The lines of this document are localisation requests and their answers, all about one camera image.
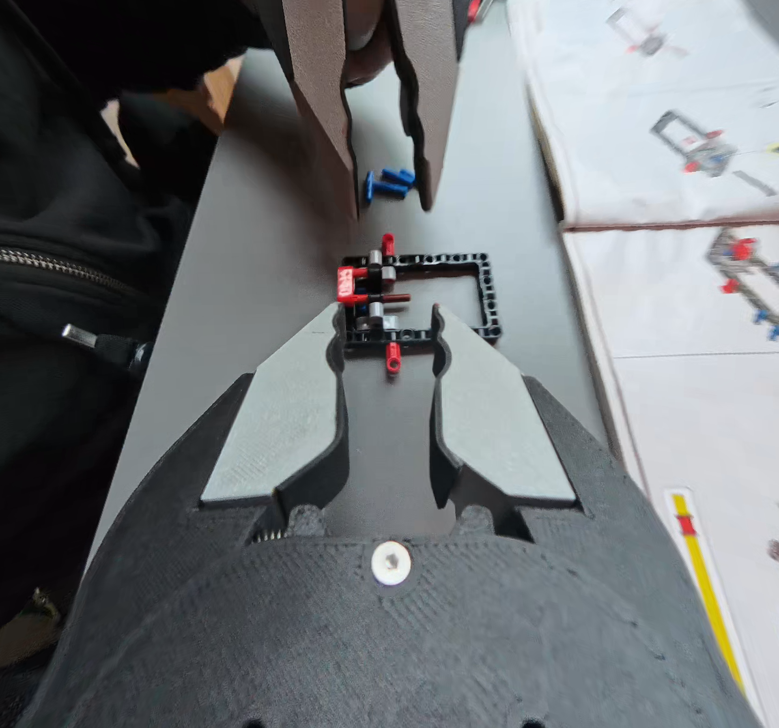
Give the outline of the person's left hand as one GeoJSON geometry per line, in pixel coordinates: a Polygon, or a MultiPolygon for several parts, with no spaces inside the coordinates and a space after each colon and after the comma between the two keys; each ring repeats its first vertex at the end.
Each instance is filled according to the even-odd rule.
{"type": "Polygon", "coordinates": [[[374,80],[393,61],[386,0],[343,0],[348,88],[374,80]]]}

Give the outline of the black zip jacket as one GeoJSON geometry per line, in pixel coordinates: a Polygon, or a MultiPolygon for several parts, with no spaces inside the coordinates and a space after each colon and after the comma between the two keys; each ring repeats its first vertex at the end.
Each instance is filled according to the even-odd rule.
{"type": "Polygon", "coordinates": [[[247,0],[2,0],[2,625],[83,572],[216,138],[156,103],[269,41],[247,0]]]}

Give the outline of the white lego instruction booklet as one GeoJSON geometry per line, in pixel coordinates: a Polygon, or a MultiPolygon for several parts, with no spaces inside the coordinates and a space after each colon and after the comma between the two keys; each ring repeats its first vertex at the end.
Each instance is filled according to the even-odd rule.
{"type": "Polygon", "coordinates": [[[743,0],[510,0],[612,447],[777,726],[777,44],[743,0]]]}

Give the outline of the black lego frame assembly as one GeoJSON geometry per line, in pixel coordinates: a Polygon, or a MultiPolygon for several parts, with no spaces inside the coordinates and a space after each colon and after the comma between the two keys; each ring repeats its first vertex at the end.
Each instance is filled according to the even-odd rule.
{"type": "Polygon", "coordinates": [[[502,334],[492,262],[486,253],[399,254],[395,236],[384,234],[381,245],[363,256],[346,256],[340,266],[367,269],[356,281],[356,293],[365,302],[343,305],[346,348],[354,352],[381,353],[389,378],[399,375],[404,350],[422,350],[432,345],[431,328],[401,327],[392,307],[405,307],[411,295],[395,291],[407,279],[438,279],[444,275],[467,275],[474,279],[478,322],[472,330],[495,343],[502,334]]]}

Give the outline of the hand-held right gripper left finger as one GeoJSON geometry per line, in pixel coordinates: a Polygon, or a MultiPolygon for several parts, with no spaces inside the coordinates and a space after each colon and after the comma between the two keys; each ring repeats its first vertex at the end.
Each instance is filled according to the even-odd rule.
{"type": "Polygon", "coordinates": [[[205,507],[325,508],[349,475],[343,305],[261,363],[202,491],[205,507]]]}

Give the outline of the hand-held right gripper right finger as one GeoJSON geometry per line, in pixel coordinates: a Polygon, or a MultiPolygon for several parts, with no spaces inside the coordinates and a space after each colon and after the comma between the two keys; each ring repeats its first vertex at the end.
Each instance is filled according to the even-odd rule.
{"type": "Polygon", "coordinates": [[[437,506],[575,505],[576,492],[519,368],[443,305],[433,305],[431,328],[437,506]]]}

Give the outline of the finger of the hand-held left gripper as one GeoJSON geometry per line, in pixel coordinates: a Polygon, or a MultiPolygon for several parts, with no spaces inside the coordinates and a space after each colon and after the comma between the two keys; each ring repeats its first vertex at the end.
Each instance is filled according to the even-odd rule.
{"type": "Polygon", "coordinates": [[[344,98],[343,0],[281,0],[291,57],[291,89],[312,145],[315,172],[331,214],[356,220],[360,199],[344,98]]]}
{"type": "Polygon", "coordinates": [[[458,80],[452,0],[388,0],[400,81],[400,119],[413,144],[418,197],[433,209],[442,178],[458,80]]]}

